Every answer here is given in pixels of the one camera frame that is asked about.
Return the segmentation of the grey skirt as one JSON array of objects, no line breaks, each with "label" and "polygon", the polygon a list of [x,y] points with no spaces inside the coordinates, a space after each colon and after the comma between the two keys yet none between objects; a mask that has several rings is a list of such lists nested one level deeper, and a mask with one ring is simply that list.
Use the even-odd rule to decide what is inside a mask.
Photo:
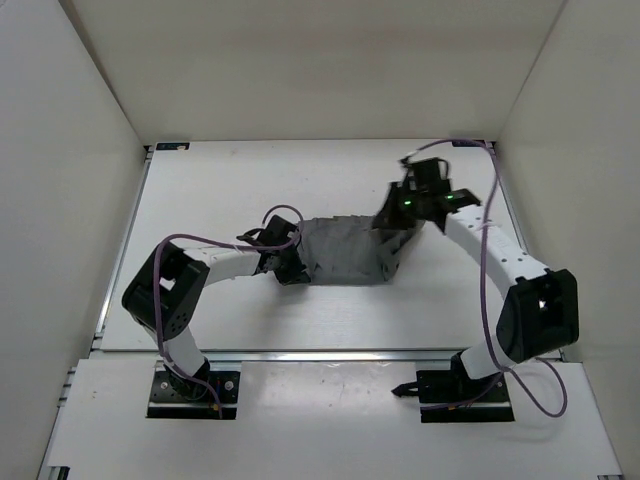
[{"label": "grey skirt", "polygon": [[311,218],[301,223],[297,252],[311,285],[380,285],[393,279],[402,250],[423,226],[379,229],[360,215]]}]

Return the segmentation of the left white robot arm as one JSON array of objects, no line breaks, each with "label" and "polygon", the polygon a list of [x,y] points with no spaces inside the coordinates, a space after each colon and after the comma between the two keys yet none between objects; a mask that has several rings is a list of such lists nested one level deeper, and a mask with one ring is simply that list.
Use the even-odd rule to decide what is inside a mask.
[{"label": "left white robot arm", "polygon": [[203,245],[182,248],[178,234],[162,240],[131,280],[123,308],[154,339],[174,385],[188,398],[203,395],[209,385],[209,361],[197,347],[189,324],[203,290],[218,282],[251,277],[297,265],[298,229],[257,229],[245,245],[224,244],[192,235]]}]

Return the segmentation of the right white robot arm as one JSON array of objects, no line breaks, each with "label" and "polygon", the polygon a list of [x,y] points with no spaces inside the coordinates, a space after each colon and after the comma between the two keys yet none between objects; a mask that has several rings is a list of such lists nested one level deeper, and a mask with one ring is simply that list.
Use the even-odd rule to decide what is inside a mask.
[{"label": "right white robot arm", "polygon": [[579,338],[578,285],[566,269],[553,270],[494,224],[489,209],[467,189],[412,190],[392,182],[374,218],[379,229],[407,230],[431,222],[480,267],[481,293],[492,282],[503,300],[494,326],[481,298],[485,339],[452,361],[449,391],[471,400],[484,378],[575,343]]}]

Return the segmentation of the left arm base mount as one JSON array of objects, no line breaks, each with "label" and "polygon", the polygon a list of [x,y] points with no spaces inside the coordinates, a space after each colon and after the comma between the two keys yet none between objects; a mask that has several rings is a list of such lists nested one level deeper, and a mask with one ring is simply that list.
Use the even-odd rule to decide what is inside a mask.
[{"label": "left arm base mount", "polygon": [[235,420],[237,415],[241,371],[209,371],[207,383],[218,395],[202,385],[176,376],[163,365],[155,368],[146,417],[150,419]]}]

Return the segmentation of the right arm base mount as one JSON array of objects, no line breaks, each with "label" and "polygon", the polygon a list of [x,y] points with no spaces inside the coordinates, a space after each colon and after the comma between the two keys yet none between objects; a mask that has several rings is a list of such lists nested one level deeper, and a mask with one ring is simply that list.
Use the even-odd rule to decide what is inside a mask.
[{"label": "right arm base mount", "polygon": [[461,354],[447,370],[422,368],[416,380],[391,390],[398,398],[416,397],[423,424],[509,423],[515,420],[504,375],[471,379]]}]

